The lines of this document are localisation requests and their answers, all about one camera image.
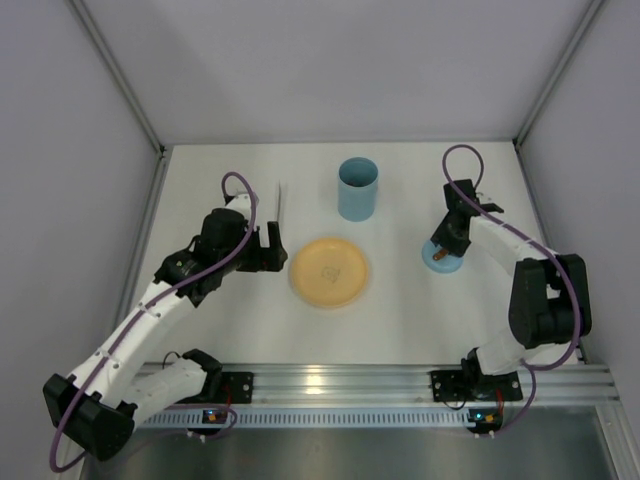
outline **metal frame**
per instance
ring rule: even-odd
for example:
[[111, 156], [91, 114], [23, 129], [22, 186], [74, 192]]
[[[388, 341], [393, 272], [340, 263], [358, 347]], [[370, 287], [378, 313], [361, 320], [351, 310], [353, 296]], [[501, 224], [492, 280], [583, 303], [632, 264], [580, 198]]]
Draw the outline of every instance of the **metal frame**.
[[[117, 316], [113, 324], [110, 325], [110, 330], [113, 330], [117, 322], [124, 317], [131, 306], [135, 284], [168, 170], [171, 151], [167, 152], [160, 142], [137, 96], [118, 65], [104, 36], [100, 33], [84, 1], [65, 1], [96, 49], [98, 57], [112, 77], [116, 88], [127, 102], [140, 128], [158, 154], [158, 163], [131, 254], [130, 267], [122, 288]], [[546, 240], [550, 240], [549, 231], [538, 215], [536, 195], [528, 178], [526, 163], [521, 157], [521, 147], [606, 3], [607, 0], [591, 0], [589, 2], [583, 15], [577, 21], [576, 28], [567, 44], [560, 52], [558, 61], [545, 81], [537, 100], [525, 115], [523, 124], [513, 140], [540, 230]], [[158, 368], [160, 366], [157, 364], [147, 365], [143, 368], [141, 374], [149, 374], [157, 371]], [[344, 411], [346, 412], [345, 414], [349, 414], [349, 412], [353, 413], [357, 409], [364, 407], [369, 409], [367, 410], [368, 413], [371, 413], [371, 408], [383, 409], [380, 411], [390, 412], [390, 414], [394, 412], [396, 414], [415, 413], [414, 410], [416, 409], [418, 413], [438, 412], [442, 409], [442, 406], [432, 401], [432, 385], [427, 372], [443, 368], [452, 367], [428, 365], [229, 365], [225, 367], [227, 371], [249, 370], [255, 373], [254, 403], [247, 412], [244, 412], [246, 415], [257, 415], [260, 412], [265, 415], [271, 415], [274, 409], [282, 413], [284, 409], [292, 408], [296, 409], [297, 412], [310, 412], [310, 415], [313, 415], [313, 412], [324, 412], [326, 409], [330, 409], [332, 412]], [[531, 389], [531, 380], [527, 372], [522, 371], [519, 374], [526, 398]], [[479, 406], [481, 404], [469, 404], [470, 407], [474, 405]], [[538, 392], [533, 406], [595, 407], [601, 422], [603, 437], [611, 454], [616, 472], [620, 478], [640, 478], [638, 446], [631, 433], [613, 378], [607, 367], [581, 364], [562, 367], [552, 372], [541, 372], [538, 376]], [[248, 419], [248, 424], [254, 421], [253, 417], [246, 418]], [[266, 423], [262, 421], [261, 425], [268, 425], [270, 421], [268, 420]], [[290, 423], [289, 426], [295, 428], [294, 424], [295, 422]], [[376, 422], [373, 422], [373, 424], [371, 422], [365, 422], [364, 424], [356, 422], [356, 424], [356, 426], [360, 427], [367, 427], [373, 424], [377, 427], [381, 426], [379, 422], [377, 424]], [[279, 426], [286, 427], [287, 425], [286, 422], [281, 422]], [[429, 425], [425, 425], [424, 422], [417, 422], [416, 426], [424, 427]], [[79, 469], [74, 469], [58, 478], [77, 478], [80, 474], [79, 472]]]

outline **cup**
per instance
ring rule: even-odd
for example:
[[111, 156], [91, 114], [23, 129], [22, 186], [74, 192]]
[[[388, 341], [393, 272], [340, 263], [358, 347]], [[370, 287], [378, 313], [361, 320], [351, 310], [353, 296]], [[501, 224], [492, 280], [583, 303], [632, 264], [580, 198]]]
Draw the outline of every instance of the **cup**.
[[378, 193], [378, 167], [368, 158], [345, 160], [338, 170], [338, 212], [350, 222], [373, 215]]

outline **perforated metal strip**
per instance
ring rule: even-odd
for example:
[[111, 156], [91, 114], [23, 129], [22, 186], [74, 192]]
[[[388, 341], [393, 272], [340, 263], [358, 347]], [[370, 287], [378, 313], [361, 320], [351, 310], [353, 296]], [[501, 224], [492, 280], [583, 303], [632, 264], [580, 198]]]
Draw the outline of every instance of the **perforated metal strip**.
[[[141, 428], [219, 428], [203, 410], [165, 411]], [[468, 410], [441, 408], [237, 408], [235, 428], [420, 428], [471, 426]]]

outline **gray wall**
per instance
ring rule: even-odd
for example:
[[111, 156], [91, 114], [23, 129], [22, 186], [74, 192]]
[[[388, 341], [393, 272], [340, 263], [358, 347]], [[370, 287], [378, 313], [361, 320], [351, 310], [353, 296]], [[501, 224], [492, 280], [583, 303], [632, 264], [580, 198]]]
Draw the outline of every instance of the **gray wall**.
[[154, 154], [63, 1], [0, 8], [0, 478], [48, 478], [41, 389], [103, 339]]
[[87, 0], [167, 143], [515, 136], [587, 0]]
[[611, 366], [640, 438], [640, 2], [609, 2], [526, 142], [552, 244], [584, 256], [589, 352]]

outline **robotic arm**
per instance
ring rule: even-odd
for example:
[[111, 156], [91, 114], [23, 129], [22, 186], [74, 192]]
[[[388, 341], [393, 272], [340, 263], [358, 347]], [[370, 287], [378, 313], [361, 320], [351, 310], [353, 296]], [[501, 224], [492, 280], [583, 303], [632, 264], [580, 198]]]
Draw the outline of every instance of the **robotic arm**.
[[[200, 235], [193, 237], [185, 249], [164, 259], [139, 303], [107, 341], [67, 377], [55, 374], [45, 384], [47, 408], [58, 427], [74, 397], [89, 382], [64, 433], [98, 460], [113, 457], [137, 426], [166, 407], [178, 401], [213, 401], [220, 386], [222, 365], [199, 350], [186, 352], [160, 372], [133, 380], [162, 339], [220, 287], [225, 275], [233, 271], [279, 272], [284, 267], [287, 253], [278, 223], [268, 222], [268, 247], [260, 246], [258, 227], [226, 265], [180, 286], [227, 257], [248, 235], [249, 195], [225, 195], [225, 207], [216, 208], [205, 217]], [[146, 307], [176, 286], [179, 288]], [[123, 332], [126, 336], [115, 345]]]
[[[513, 277], [508, 327], [463, 360], [468, 380], [482, 383], [488, 376], [513, 372], [523, 359], [531, 359], [541, 350], [568, 343], [575, 321], [566, 286], [547, 256], [503, 226], [500, 207], [480, 204], [471, 180], [453, 183], [486, 212], [497, 212], [493, 216], [502, 224], [480, 216], [446, 184], [448, 212], [431, 237], [439, 248], [433, 260], [439, 261], [446, 255], [463, 257], [473, 242]], [[552, 253], [571, 280], [580, 306], [580, 336], [587, 335], [591, 330], [591, 308], [585, 263], [578, 255]]]

